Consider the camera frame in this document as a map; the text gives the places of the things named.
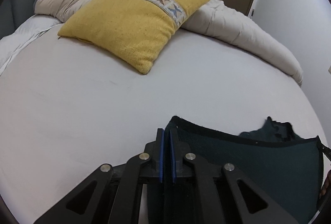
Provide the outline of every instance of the comforter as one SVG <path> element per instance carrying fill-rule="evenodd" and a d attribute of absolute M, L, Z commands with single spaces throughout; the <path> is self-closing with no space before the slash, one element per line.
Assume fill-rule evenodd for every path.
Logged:
<path fill-rule="evenodd" d="M 66 22 L 91 0 L 37 0 L 35 13 L 52 15 Z M 249 51 L 277 67 L 302 84 L 302 69 L 294 55 L 244 14 L 228 8 L 223 1 L 210 0 L 181 26 L 182 28 L 225 41 Z"/>

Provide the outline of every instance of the white bed sheet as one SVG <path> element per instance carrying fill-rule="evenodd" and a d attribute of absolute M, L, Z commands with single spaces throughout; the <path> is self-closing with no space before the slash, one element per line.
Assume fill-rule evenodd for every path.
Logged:
<path fill-rule="evenodd" d="M 0 40 L 0 75 L 7 65 L 32 41 L 42 36 L 53 26 L 62 23 L 47 15 L 33 15 L 22 23 L 17 30 Z"/>
<path fill-rule="evenodd" d="M 245 51 L 178 30 L 141 75 L 93 45 L 58 39 L 59 28 L 0 77 L 0 193 L 20 224 L 32 224 L 100 164 L 142 152 L 173 115 L 234 135 L 271 116 L 327 144 L 297 83 Z"/>

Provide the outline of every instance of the dark green cloth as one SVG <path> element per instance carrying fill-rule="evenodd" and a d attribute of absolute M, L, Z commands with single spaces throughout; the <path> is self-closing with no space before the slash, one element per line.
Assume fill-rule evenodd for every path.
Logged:
<path fill-rule="evenodd" d="M 289 142 L 303 140 L 297 135 L 289 122 L 281 123 L 268 117 L 263 127 L 256 131 L 243 132 L 239 137 L 249 138 L 265 142 Z"/>
<path fill-rule="evenodd" d="M 210 163 L 233 163 L 300 224 L 307 224 L 317 211 L 323 156 L 317 148 L 318 137 L 302 139 L 289 126 L 268 118 L 260 130 L 239 137 L 175 116 L 165 133 L 167 137 L 171 128 L 177 128 L 179 140 L 188 143 L 191 152 Z"/>

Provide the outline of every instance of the yellow pillow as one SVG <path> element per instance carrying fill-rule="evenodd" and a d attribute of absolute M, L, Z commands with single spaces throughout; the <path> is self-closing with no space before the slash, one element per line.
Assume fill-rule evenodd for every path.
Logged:
<path fill-rule="evenodd" d="M 147 74 L 175 31 L 209 0 L 92 0 L 58 32 L 102 47 Z"/>

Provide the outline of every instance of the white wall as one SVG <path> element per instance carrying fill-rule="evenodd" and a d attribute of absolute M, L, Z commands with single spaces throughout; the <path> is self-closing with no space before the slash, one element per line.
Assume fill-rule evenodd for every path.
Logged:
<path fill-rule="evenodd" d="M 331 144 L 331 4 L 328 0 L 258 0 L 253 20 L 300 62 L 302 90 Z"/>

